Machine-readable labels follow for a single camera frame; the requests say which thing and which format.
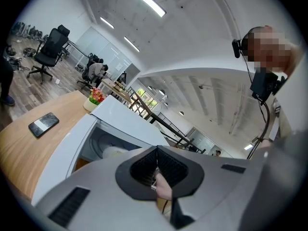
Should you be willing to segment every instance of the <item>white ceiling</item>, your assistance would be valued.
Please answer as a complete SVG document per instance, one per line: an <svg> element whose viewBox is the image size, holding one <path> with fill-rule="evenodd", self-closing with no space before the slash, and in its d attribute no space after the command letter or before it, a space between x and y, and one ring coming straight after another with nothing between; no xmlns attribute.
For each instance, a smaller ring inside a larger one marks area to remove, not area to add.
<svg viewBox="0 0 308 231"><path fill-rule="evenodd" d="M135 64L145 70L139 78L143 85L164 89L168 108L183 111L218 146L247 153L243 148L261 133L264 121L231 41L253 26L271 25L295 42L292 21L275 1L155 0L167 12L162 18L142 0L82 1L94 23L140 49L127 45L128 58L137 57L143 65Z"/></svg>

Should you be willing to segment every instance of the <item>potted plant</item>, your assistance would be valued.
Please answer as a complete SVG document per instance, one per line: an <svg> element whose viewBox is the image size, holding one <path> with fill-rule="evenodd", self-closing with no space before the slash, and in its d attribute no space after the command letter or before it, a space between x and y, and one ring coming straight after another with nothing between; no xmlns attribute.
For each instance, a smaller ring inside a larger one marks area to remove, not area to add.
<svg viewBox="0 0 308 231"><path fill-rule="evenodd" d="M93 87L91 89L91 94L83 104L83 107L92 112L105 98L106 96L104 96L99 88Z"/></svg>

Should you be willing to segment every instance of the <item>black smartphone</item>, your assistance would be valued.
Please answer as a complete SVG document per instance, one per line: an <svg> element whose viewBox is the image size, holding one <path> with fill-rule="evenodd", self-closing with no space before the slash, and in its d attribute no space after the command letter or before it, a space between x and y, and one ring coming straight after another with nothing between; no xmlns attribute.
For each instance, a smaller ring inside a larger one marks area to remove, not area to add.
<svg viewBox="0 0 308 231"><path fill-rule="evenodd" d="M52 113L48 113L29 125L30 131L39 138L54 125L59 123L59 119Z"/></svg>

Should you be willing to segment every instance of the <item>pants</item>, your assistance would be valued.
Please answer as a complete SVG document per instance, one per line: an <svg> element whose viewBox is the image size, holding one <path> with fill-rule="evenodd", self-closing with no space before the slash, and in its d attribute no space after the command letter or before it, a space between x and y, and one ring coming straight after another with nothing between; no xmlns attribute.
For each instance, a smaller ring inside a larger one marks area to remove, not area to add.
<svg viewBox="0 0 308 231"><path fill-rule="evenodd" d="M1 57L0 62L0 82L1 82L1 99L6 99L9 95L9 90L11 86L11 82L13 80L14 71L11 65Z"/></svg>
<svg viewBox="0 0 308 231"><path fill-rule="evenodd" d="M96 88L98 88L98 86L100 85L101 81L102 81L101 78L97 78L97 79L95 80L95 87L96 87Z"/></svg>

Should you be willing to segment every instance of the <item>wooden floor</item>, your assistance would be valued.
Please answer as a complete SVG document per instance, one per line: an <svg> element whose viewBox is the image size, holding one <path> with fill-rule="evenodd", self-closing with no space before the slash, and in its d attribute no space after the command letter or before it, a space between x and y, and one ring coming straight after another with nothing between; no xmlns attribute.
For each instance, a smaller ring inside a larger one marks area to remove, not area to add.
<svg viewBox="0 0 308 231"><path fill-rule="evenodd" d="M8 42L12 44L12 48L16 50L16 55L14 56L16 58L23 58L24 48L31 47L37 49L39 46L39 42L23 37L12 37ZM24 57L21 61L21 65L30 69L33 65L41 67L41 64L30 57ZM9 92L15 99L16 104L13 107L3 104L0 105L0 131L34 107L66 94L68 92L66 89L56 86L55 81L57 78L60 79L60 84L58 86L66 87L70 91L79 90L88 96L90 90L88 88L81 90L82 84L77 84L77 80L82 80L82 78L81 73L74 67L75 65L70 63L70 59L59 61L55 67L50 67L50 70L47 70L53 75L52 81L49 81L50 77L45 75L45 82L43 85L40 84L40 73L31 74L30 78L26 78L30 71L22 72L16 70Z"/></svg>

